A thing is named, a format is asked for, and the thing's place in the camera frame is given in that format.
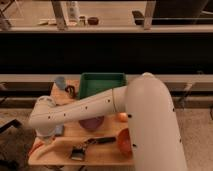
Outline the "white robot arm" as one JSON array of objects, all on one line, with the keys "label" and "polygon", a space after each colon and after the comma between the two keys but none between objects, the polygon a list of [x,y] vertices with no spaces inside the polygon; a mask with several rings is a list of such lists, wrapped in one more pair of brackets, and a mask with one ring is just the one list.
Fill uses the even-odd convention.
[{"label": "white robot arm", "polygon": [[41,96],[29,125],[39,138],[53,136],[55,127],[70,121],[126,113],[135,171],[188,171],[171,94],[163,81],[149,72],[128,85],[57,106]]}]

